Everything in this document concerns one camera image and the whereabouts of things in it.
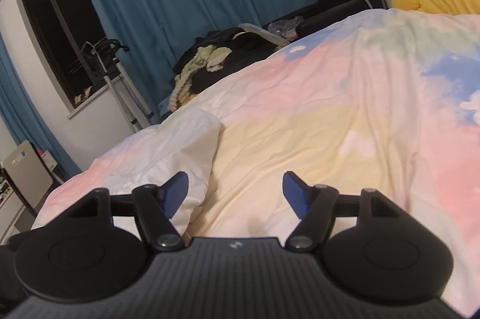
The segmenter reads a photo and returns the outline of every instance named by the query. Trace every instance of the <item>chair backrest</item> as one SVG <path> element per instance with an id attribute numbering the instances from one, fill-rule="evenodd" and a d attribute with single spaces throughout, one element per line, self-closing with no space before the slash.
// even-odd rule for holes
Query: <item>chair backrest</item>
<path id="1" fill-rule="evenodd" d="M 2 164 L 20 193 L 35 208 L 52 185 L 53 178 L 32 144 L 25 140 Z"/>

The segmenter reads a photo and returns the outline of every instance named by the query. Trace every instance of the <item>black armchair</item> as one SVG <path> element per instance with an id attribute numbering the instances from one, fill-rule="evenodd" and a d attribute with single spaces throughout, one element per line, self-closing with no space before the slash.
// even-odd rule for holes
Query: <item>black armchair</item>
<path id="1" fill-rule="evenodd" d="M 388 8 L 386 0 L 368 1 L 373 8 Z M 298 38 L 301 38 L 368 9 L 370 9 L 370 6 L 365 0 L 318 0 L 317 3 L 289 13 L 277 20 L 304 17 L 305 21 L 295 28 Z"/>

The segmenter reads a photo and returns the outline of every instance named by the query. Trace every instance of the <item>plastic bag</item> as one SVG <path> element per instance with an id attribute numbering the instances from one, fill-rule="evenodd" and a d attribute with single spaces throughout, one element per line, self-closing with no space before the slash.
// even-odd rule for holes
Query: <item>plastic bag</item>
<path id="1" fill-rule="evenodd" d="M 292 20 L 280 20 L 268 25 L 268 31 L 285 38 L 289 41 L 297 39 L 295 28 L 304 21 L 303 17 L 295 17 Z"/>

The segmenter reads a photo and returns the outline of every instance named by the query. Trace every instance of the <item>ribbed hose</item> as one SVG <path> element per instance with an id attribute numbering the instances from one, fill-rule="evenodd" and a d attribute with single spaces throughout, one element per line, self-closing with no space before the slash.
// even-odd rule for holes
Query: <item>ribbed hose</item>
<path id="1" fill-rule="evenodd" d="M 131 134 L 136 134 L 135 132 L 135 128 L 134 126 L 131 124 L 131 121 L 130 121 L 130 117 L 128 117 L 128 114 L 127 112 L 125 111 L 125 108 L 123 106 L 123 103 L 122 103 L 122 100 L 120 99 L 120 96 L 118 95 L 117 93 L 117 90 L 115 89 L 115 87 L 113 87 L 113 84 L 112 84 L 112 80 L 110 79 L 110 76 L 108 75 L 105 75 L 103 77 L 103 79 L 105 79 L 105 82 L 107 83 L 107 85 L 109 86 L 109 89 L 110 91 L 112 92 L 113 94 L 113 98 L 115 99 L 115 102 L 117 102 L 117 105 L 118 107 L 120 108 L 120 111 L 123 115 L 123 118 L 125 118 L 125 121 L 127 122 L 128 124 L 128 127 L 130 128 L 130 132 Z"/>

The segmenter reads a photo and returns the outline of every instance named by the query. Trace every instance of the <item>white pillow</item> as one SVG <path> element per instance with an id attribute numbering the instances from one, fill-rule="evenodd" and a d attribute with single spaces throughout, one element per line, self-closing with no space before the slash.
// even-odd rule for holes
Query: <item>white pillow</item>
<path id="1" fill-rule="evenodd" d="M 128 137 L 96 159 L 87 171 L 54 190 L 33 228 L 44 226 L 92 189 L 106 187 L 112 195 L 129 194 L 145 184 L 163 185 L 177 172 L 185 171 L 188 194 L 171 220 L 183 234 L 192 213 L 205 199 L 220 126 L 209 112 L 180 109 L 162 124 Z M 114 224 L 139 236 L 132 217 L 114 217 Z"/>

